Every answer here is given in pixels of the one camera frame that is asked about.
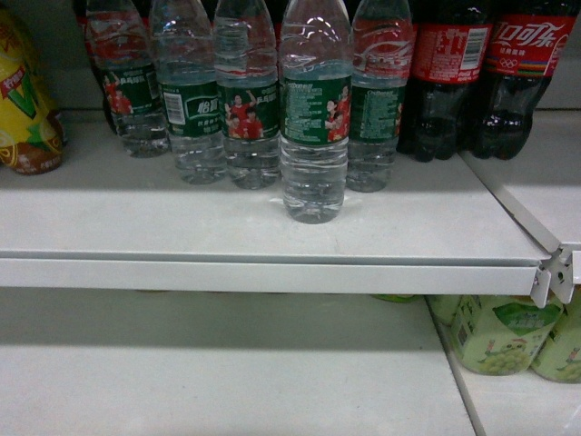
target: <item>cola bottle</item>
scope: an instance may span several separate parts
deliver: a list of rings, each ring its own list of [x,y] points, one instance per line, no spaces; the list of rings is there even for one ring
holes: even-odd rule
[[[470,84],[478,79],[492,19],[489,0],[438,0],[421,6],[399,149],[429,162],[456,152],[458,114]]]
[[[580,8],[581,0],[503,4],[467,105],[464,148],[483,159],[521,151]]]
[[[289,0],[265,0],[266,7],[271,15],[272,25],[274,26],[274,36],[276,38],[277,50],[281,44],[281,27],[284,11],[289,4]]]
[[[206,11],[206,15],[210,20],[210,23],[214,21],[214,14],[216,13],[216,6],[218,5],[218,0],[202,0],[202,6]]]

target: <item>bottle label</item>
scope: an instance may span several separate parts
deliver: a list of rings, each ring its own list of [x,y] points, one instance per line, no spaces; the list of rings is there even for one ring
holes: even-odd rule
[[[573,16],[502,15],[490,38],[487,71],[551,76],[573,29]]]
[[[467,84],[480,74],[492,25],[419,25],[411,75],[439,84]]]
[[[409,77],[415,42],[410,22],[358,19],[353,32],[357,70],[381,77]]]
[[[113,61],[142,59],[149,50],[142,18],[133,11],[99,12],[87,17],[85,38],[93,54]]]
[[[145,28],[149,28],[149,18],[146,16],[142,16],[142,21],[143,21],[143,25],[145,25]],[[86,53],[89,55],[89,57],[93,57],[94,51],[93,51],[93,48],[91,47],[91,40],[90,40],[91,36],[89,34],[89,31],[88,31],[87,17],[77,15],[76,16],[76,23],[79,26],[79,28],[81,29],[81,35],[83,35],[84,49],[85,49]]]
[[[257,140],[272,138],[279,131],[277,84],[254,88],[218,85],[224,136]]]
[[[381,143],[398,137],[405,90],[353,86],[350,139]]]
[[[208,84],[160,84],[168,131],[198,138],[220,131],[218,90]]]
[[[147,114],[161,106],[152,64],[103,71],[103,89],[114,114]]]
[[[281,81],[281,133],[297,144],[322,146],[349,136],[351,78]]]

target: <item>store shelf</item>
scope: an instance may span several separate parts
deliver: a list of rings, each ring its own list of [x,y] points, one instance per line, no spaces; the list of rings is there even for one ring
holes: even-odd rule
[[[581,434],[578,384],[548,381],[532,370],[501,377],[476,374],[451,350],[449,328],[439,324],[438,329],[477,436]]]
[[[569,302],[581,283],[581,111],[536,112],[531,135],[510,161],[463,158],[553,259],[551,287]]]
[[[0,292],[0,434],[474,434],[426,304]]]
[[[528,294],[547,258],[458,156],[398,156],[389,189],[347,191],[337,219],[308,225],[279,183],[191,186],[170,155],[125,155],[105,122],[69,134],[56,171],[0,169],[0,286]]]

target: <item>red label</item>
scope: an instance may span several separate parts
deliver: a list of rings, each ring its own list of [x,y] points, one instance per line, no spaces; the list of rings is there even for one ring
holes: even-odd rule
[[[490,38],[485,68],[509,75],[553,75],[574,23],[573,16],[501,16]]]
[[[409,77],[415,40],[410,22],[356,19],[353,34],[353,66],[357,70],[383,77]]]
[[[16,88],[19,88],[22,84],[22,79],[25,77],[26,71],[23,65],[20,65],[20,68],[16,70],[14,74],[10,77],[7,77],[2,81],[0,84],[0,89],[2,90],[2,98],[5,99],[8,97],[8,94]]]
[[[492,25],[419,25],[411,75],[439,84],[475,82]]]
[[[100,12],[88,18],[86,37],[93,39],[97,56],[120,59],[147,52],[147,33],[137,13]]]

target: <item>plastic bottle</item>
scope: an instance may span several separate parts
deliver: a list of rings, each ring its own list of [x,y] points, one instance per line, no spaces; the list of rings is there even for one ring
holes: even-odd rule
[[[281,170],[276,38],[264,0],[220,0],[214,47],[228,172],[240,188],[269,186]]]
[[[478,79],[492,18],[489,0],[438,0],[422,8],[399,150],[428,162],[457,150],[458,114]]]
[[[531,368],[538,375],[560,383],[581,383],[581,286],[565,305]]]
[[[274,27],[274,35],[276,36],[276,49],[278,51],[281,44],[281,27],[284,11],[289,4],[289,0],[265,0],[266,7],[271,14],[272,25]]]
[[[521,151],[580,8],[579,0],[502,4],[470,97],[464,148],[479,158],[505,160]]]
[[[58,168],[63,143],[49,119],[52,99],[30,61],[35,53],[19,34],[19,19],[0,3],[0,163],[35,175]]]
[[[42,71],[43,66],[40,59],[40,54],[34,45],[34,38],[30,33],[26,23],[20,19],[18,15],[12,15],[12,21],[14,23],[14,30],[20,38],[21,44],[23,45],[25,62],[30,71],[33,87],[44,96],[44,101],[49,110],[47,119],[61,138],[63,147],[65,147],[68,139],[66,137],[66,131],[61,121],[62,114],[44,79],[44,74]]]
[[[152,54],[175,166],[207,184],[226,175],[212,28],[200,0],[153,0]]]
[[[407,0],[363,0],[353,37],[347,187],[372,193],[388,184],[398,145],[414,45]]]
[[[555,296],[539,309],[530,297],[463,295],[450,327],[452,349],[462,365],[479,374],[523,372],[562,311]]]
[[[88,0],[87,38],[117,134],[132,157],[169,149],[145,25],[131,0]]]
[[[283,201],[293,219],[325,223],[347,176],[353,43],[343,2],[291,0],[279,56]]]

